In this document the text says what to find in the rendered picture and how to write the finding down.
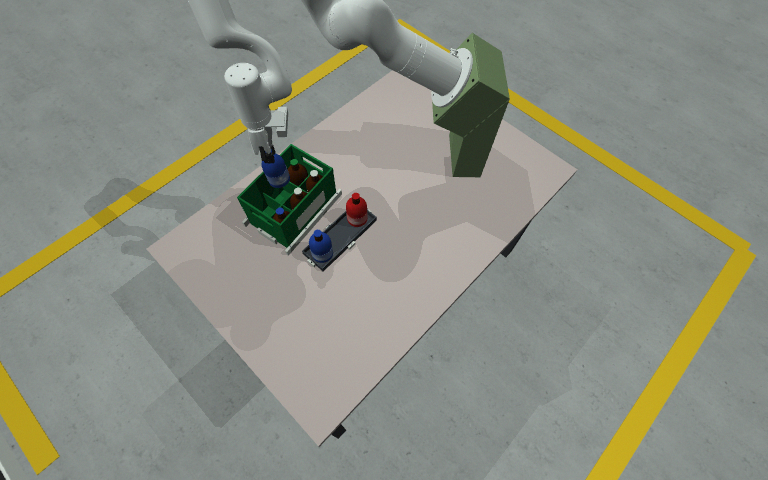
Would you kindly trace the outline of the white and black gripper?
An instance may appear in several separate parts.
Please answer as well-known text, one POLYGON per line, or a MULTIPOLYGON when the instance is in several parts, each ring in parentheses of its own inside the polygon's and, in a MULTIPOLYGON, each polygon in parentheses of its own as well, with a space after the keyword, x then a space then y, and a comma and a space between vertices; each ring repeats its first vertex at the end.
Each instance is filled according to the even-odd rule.
POLYGON ((272 127, 262 127, 259 129, 248 128, 249 139, 255 155, 261 154, 264 163, 275 163, 273 154, 275 149, 272 144, 272 127), (273 154, 271 153, 271 150, 273 154), (265 153, 266 152, 266 153, 265 153))

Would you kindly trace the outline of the brown bottle with blue cap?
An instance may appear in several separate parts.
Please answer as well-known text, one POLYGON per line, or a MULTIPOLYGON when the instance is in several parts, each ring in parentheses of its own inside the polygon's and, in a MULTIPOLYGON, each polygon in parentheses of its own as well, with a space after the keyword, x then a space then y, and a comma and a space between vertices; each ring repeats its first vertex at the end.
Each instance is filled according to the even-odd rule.
POLYGON ((277 222, 281 223, 289 215, 289 213, 290 212, 284 211, 284 209, 281 208, 281 207, 277 208, 276 209, 276 214, 274 215, 273 219, 276 220, 277 222))

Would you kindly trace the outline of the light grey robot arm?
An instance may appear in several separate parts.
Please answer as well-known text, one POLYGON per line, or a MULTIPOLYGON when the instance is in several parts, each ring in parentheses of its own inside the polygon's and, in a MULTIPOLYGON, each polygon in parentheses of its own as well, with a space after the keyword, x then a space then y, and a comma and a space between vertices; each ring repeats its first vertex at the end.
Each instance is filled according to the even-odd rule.
MULTIPOLYGON (((454 102, 469 80, 473 65, 469 50, 446 52, 402 26, 383 0, 301 1, 332 46, 340 50, 368 46, 384 66, 431 90, 437 107, 454 102)), ((267 71, 261 74, 249 63, 234 64, 225 72, 242 124, 250 129, 276 127, 278 137, 287 137, 287 107, 269 108, 269 104, 292 93, 277 51, 265 39, 238 24, 228 0, 188 2, 211 47, 249 50, 266 65, 267 71)))

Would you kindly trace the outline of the blue-labeled bottle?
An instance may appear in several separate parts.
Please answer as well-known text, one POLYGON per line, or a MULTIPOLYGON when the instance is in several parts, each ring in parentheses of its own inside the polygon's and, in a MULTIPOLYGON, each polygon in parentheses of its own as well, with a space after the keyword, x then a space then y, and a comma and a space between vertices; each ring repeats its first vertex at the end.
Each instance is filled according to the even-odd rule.
POLYGON ((333 256, 331 239, 321 230, 314 231, 309 239, 309 247, 313 259, 319 263, 325 263, 333 256))
POLYGON ((274 188, 282 188, 289 183, 290 175, 283 158, 278 154, 273 154, 273 157, 275 163, 262 161, 261 166, 269 184, 274 188))

